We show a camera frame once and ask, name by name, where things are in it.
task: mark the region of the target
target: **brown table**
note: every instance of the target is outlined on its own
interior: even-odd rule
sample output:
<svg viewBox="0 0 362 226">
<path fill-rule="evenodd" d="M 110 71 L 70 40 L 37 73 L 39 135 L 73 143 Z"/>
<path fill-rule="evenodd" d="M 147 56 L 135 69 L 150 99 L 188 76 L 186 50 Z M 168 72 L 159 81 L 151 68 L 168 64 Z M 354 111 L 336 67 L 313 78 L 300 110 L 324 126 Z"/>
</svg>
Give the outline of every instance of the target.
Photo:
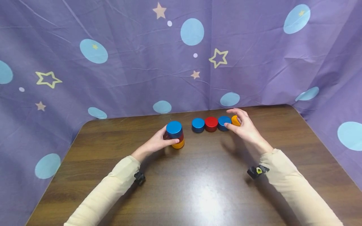
<svg viewBox="0 0 362 226">
<path fill-rule="evenodd" d="M 361 225 L 361 191 L 292 107 L 244 109 L 346 226 Z M 151 156 L 142 165 L 147 181 L 131 187 L 100 225 L 299 225 L 265 177 L 248 178 L 253 158 L 232 132 L 191 131 L 193 118 L 225 114 L 214 110 L 86 123 L 27 225 L 62 225 L 120 159 L 171 120 L 183 124 L 185 146 Z"/>
</svg>

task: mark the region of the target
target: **light blue circle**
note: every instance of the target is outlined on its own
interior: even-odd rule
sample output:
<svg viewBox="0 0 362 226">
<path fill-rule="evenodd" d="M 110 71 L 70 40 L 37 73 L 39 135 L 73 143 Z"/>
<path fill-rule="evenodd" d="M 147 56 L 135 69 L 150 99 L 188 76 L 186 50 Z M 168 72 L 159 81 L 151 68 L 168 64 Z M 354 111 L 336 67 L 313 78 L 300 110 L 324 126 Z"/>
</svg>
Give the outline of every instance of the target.
<svg viewBox="0 0 362 226">
<path fill-rule="evenodd" d="M 222 106 L 230 107 L 237 104 L 239 100 L 240 100 L 239 94 L 230 92 L 221 97 L 220 103 Z"/>
<path fill-rule="evenodd" d="M 159 101 L 153 105 L 153 109 L 160 114 L 169 113 L 172 109 L 172 106 L 167 101 Z"/>
<path fill-rule="evenodd" d="M 82 54 L 93 63 L 102 64 L 108 60 L 107 50 L 97 41 L 84 39 L 80 42 L 79 47 Z"/>
<path fill-rule="evenodd" d="M 362 151 L 362 124 L 355 121 L 342 123 L 337 131 L 338 139 L 347 148 Z"/>
<path fill-rule="evenodd" d="M 319 88 L 315 86 L 313 88 L 308 89 L 305 92 L 302 92 L 299 96 L 297 96 L 295 101 L 311 100 L 311 99 L 315 98 L 318 93 L 319 93 Z"/>
<path fill-rule="evenodd" d="M 188 46 L 199 44 L 204 36 L 202 23 L 195 18 L 186 20 L 181 27 L 181 39 Z"/>
<path fill-rule="evenodd" d="M 305 4 L 300 4 L 292 9 L 284 22 L 284 32 L 293 34 L 300 31 L 308 23 L 311 10 Z"/>
<path fill-rule="evenodd" d="M 0 84 L 7 84 L 13 80 L 13 71 L 11 68 L 0 60 Z"/>
<path fill-rule="evenodd" d="M 51 153 L 39 160 L 35 166 L 35 175 L 39 179 L 48 179 L 56 173 L 60 166 L 60 157 L 57 154 Z"/>
<path fill-rule="evenodd" d="M 107 114 L 104 111 L 102 111 L 102 110 L 100 110 L 100 109 L 98 109 L 96 107 L 88 108 L 88 114 L 90 114 L 91 116 L 96 117 L 98 119 L 106 119 L 107 118 Z"/>
</svg>

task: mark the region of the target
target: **black wristband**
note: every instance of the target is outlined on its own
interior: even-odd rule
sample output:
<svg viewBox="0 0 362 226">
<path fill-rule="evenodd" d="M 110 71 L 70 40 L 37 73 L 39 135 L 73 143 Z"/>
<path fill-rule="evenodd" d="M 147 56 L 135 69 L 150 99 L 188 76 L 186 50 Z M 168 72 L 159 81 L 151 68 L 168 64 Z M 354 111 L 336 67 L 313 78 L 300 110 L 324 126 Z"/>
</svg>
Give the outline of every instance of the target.
<svg viewBox="0 0 362 226">
<path fill-rule="evenodd" d="M 140 171 L 138 171 L 134 177 L 136 178 L 136 182 L 139 186 L 141 186 L 145 180 L 146 180 L 146 177 L 143 175 L 143 173 L 141 173 Z"/>
<path fill-rule="evenodd" d="M 266 173 L 269 171 L 269 168 L 265 167 L 265 166 L 262 166 L 262 165 L 259 165 L 257 167 L 255 166 L 252 166 L 248 169 L 247 173 L 249 174 L 249 176 L 252 178 L 252 179 L 256 179 L 258 178 L 260 175 Z"/>
</svg>

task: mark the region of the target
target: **forearm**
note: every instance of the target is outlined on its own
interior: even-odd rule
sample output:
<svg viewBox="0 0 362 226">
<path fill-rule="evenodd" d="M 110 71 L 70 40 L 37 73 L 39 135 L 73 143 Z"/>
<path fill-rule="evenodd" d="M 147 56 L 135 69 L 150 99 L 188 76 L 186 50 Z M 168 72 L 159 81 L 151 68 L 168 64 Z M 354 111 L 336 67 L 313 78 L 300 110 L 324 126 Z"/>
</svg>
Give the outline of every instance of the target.
<svg viewBox="0 0 362 226">
<path fill-rule="evenodd" d="M 281 150 L 263 154 L 260 164 L 270 169 L 266 173 L 269 183 L 285 198 L 303 226 L 343 225 Z"/>
<path fill-rule="evenodd" d="M 115 202 L 131 187 L 140 163 L 133 156 L 122 159 L 85 198 L 64 226 L 98 225 Z"/>
</svg>

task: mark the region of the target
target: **wrist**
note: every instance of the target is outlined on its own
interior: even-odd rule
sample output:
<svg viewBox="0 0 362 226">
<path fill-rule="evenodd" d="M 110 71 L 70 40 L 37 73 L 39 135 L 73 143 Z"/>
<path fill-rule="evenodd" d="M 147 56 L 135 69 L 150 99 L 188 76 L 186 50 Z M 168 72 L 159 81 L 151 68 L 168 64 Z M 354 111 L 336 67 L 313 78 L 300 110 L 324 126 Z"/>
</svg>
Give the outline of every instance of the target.
<svg viewBox="0 0 362 226">
<path fill-rule="evenodd" d="M 139 163 L 142 163 L 145 158 L 149 156 L 149 152 L 142 150 L 141 148 L 138 148 L 135 150 L 131 156 L 135 158 Z"/>
<path fill-rule="evenodd" d="M 272 152 L 274 150 L 274 148 L 264 138 L 253 143 L 253 145 L 260 155 Z"/>
</svg>

